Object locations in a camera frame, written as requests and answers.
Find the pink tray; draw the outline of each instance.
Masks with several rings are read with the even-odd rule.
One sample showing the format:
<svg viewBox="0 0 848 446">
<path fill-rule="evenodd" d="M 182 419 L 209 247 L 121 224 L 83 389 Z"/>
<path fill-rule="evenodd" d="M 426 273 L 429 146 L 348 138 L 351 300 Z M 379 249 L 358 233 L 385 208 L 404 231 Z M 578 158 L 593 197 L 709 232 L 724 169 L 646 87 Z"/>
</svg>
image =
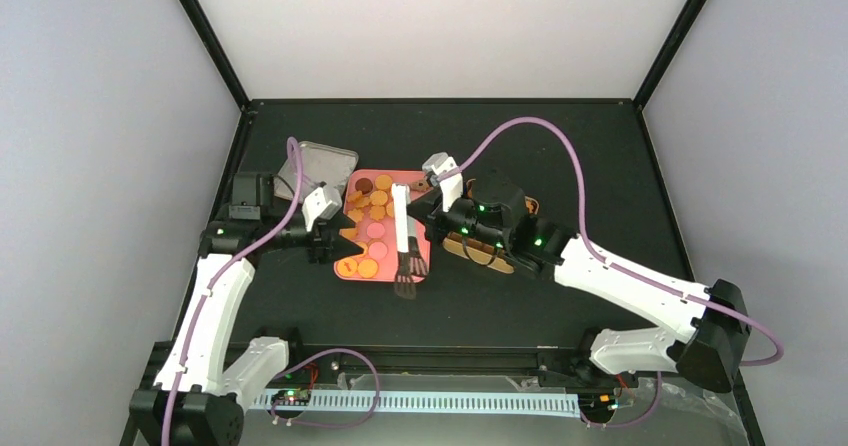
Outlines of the pink tray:
<svg viewBox="0 0 848 446">
<path fill-rule="evenodd" d="M 362 256 L 354 256 L 352 258 L 345 258 L 341 261 L 336 261 L 333 266 L 333 271 L 335 271 L 336 276 L 341 279 L 349 280 L 349 281 L 376 281 L 376 282 L 394 282 L 395 273 L 397 273 L 397 239 L 395 237 L 395 219 L 390 217 L 388 214 L 379 220 L 375 221 L 371 219 L 371 207 L 372 205 L 369 203 L 368 206 L 363 208 L 357 208 L 354 203 L 348 201 L 352 194 L 355 192 L 354 185 L 356 181 L 362 178 L 368 178 L 374 183 L 374 191 L 377 191 L 377 185 L 375 180 L 377 176 L 382 174 L 387 174 L 391 176 L 392 182 L 394 183 L 414 183 L 418 180 L 424 178 L 424 173 L 421 171 L 385 171 L 385 170 L 377 170 L 377 169 L 360 169 L 359 171 L 354 171 L 350 176 L 350 179 L 347 183 L 347 191 L 345 192 L 345 204 L 343 211 L 345 214 L 350 213 L 354 209 L 359 209 L 364 214 L 364 218 L 359 221 L 356 225 L 356 236 L 353 238 L 353 241 L 358 243 L 363 243 L 366 245 L 368 251 L 365 252 Z M 386 205 L 390 205 L 393 201 L 391 195 L 391 189 L 385 191 L 386 194 L 389 195 L 389 202 Z M 410 196 L 414 200 L 421 196 L 424 193 L 418 193 L 415 191 L 410 191 Z M 380 229 L 382 229 L 382 234 L 377 235 Z M 420 223 L 416 223 L 416 230 L 418 231 L 418 247 L 421 249 L 421 256 L 424 258 L 424 262 L 427 263 L 427 267 L 430 267 L 430 242 L 424 239 L 424 226 Z M 375 253 L 377 257 L 371 256 L 371 248 L 374 247 Z M 379 253 L 385 250 L 385 254 L 381 255 Z M 371 278 L 364 278 L 359 274 L 358 268 L 359 265 L 366 260 L 373 260 L 377 263 L 377 274 L 375 274 Z M 357 272 L 351 274 L 351 270 L 353 269 L 353 262 L 355 261 L 355 265 L 357 268 Z M 346 274 L 341 274 L 339 272 L 340 268 L 348 268 Z M 423 280 L 423 278 L 413 278 L 413 280 L 417 283 Z"/>
</svg>

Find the pink round token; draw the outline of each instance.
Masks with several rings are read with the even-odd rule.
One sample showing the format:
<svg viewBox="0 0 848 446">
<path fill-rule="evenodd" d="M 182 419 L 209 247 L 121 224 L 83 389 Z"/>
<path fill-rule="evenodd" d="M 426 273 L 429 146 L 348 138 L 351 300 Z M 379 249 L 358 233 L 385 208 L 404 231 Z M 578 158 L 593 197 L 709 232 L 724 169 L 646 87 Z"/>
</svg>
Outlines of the pink round token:
<svg viewBox="0 0 848 446">
<path fill-rule="evenodd" d="M 386 227 L 380 223 L 371 223 L 368 225 L 368 229 L 365 230 L 365 233 L 368 234 L 368 237 L 371 239 L 380 239 L 384 234 L 386 234 Z"/>
<path fill-rule="evenodd" d="M 368 256 L 371 256 L 377 261 L 385 258 L 387 254 L 389 254 L 389 248 L 386 246 L 386 243 L 374 241 L 368 245 Z"/>
</svg>

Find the orange round chip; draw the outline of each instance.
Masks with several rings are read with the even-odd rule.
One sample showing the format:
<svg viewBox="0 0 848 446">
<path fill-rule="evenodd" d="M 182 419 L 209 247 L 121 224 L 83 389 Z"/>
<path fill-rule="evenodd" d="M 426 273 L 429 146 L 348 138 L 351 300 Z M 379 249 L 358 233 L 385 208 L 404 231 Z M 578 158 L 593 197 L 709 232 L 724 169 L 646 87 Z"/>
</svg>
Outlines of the orange round chip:
<svg viewBox="0 0 848 446">
<path fill-rule="evenodd" d="M 356 274 L 357 269 L 358 265 L 353 258 L 344 258 L 336 261 L 336 272 L 342 277 L 349 278 L 353 276 Z"/>
<path fill-rule="evenodd" d="M 386 208 L 382 206 L 371 206 L 371 219 L 379 221 L 386 217 Z"/>
<path fill-rule="evenodd" d="M 359 263 L 357 271 L 359 271 L 359 275 L 363 278 L 373 278 L 377 275 L 377 270 L 379 266 L 377 265 L 377 261 L 373 259 L 363 259 L 361 263 Z"/>
<path fill-rule="evenodd" d="M 392 189 L 392 177 L 388 174 L 381 174 L 374 180 L 377 189 L 388 190 Z"/>
<path fill-rule="evenodd" d="M 385 191 L 374 191 L 371 193 L 371 204 L 374 206 L 383 206 L 389 202 L 389 195 Z"/>
<path fill-rule="evenodd" d="M 371 204 L 371 198 L 369 198 L 368 196 L 363 196 L 363 197 L 357 199 L 355 203 L 353 203 L 353 205 L 356 206 L 357 208 L 364 208 L 364 207 L 368 206 L 369 204 Z"/>
<path fill-rule="evenodd" d="M 339 230 L 339 234 L 341 234 L 342 237 L 353 241 L 353 238 L 356 237 L 356 228 L 341 229 Z"/>
<path fill-rule="evenodd" d="M 365 213 L 361 209 L 351 209 L 347 212 L 347 217 L 352 219 L 353 222 L 358 223 L 365 217 Z"/>
<path fill-rule="evenodd" d="M 356 245 L 359 246 L 360 248 L 362 248 L 362 254 L 357 254 L 356 256 L 351 256 L 351 257 L 361 258 L 361 257 L 365 256 L 366 254 L 368 254 L 368 244 L 367 243 L 364 243 L 362 241 L 357 241 Z"/>
</svg>

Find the gray wall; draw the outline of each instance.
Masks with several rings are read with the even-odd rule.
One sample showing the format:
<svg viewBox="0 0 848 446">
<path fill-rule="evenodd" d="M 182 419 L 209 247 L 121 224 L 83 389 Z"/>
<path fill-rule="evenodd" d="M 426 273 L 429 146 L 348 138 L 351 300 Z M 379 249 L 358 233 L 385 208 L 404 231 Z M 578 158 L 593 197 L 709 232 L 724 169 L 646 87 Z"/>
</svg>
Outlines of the gray wall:
<svg viewBox="0 0 848 446">
<path fill-rule="evenodd" d="M 237 110 L 177 0 L 0 0 L 0 443 L 117 444 Z"/>
<path fill-rule="evenodd" d="M 710 0 L 647 109 L 697 276 L 737 282 L 787 345 L 744 372 L 770 445 L 848 433 L 846 11 Z"/>
</svg>

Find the black table surface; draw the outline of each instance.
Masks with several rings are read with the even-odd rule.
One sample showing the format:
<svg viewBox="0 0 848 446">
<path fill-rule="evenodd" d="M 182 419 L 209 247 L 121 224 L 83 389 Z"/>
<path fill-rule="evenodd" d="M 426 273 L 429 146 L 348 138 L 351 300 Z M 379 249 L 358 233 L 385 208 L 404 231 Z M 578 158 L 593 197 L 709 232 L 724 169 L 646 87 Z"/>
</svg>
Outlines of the black table surface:
<svg viewBox="0 0 848 446">
<path fill-rule="evenodd" d="M 256 100 L 250 113 L 239 171 L 278 171 L 289 136 L 354 150 L 358 168 L 419 170 L 440 151 L 462 162 L 509 119 L 547 119 L 580 157 L 592 240 L 662 273 L 687 274 L 651 145 L 629 101 Z M 533 125 L 510 129 L 465 177 L 491 167 L 538 199 L 541 215 L 576 226 L 574 170 L 549 132 Z M 589 327 L 649 326 L 581 291 L 433 250 L 430 276 L 413 301 L 395 296 L 390 283 L 343 281 L 330 265 L 308 264 L 303 251 L 268 254 L 245 294 L 232 340 L 249 340 L 262 326 L 298 326 L 309 344 L 574 347 Z"/>
</svg>

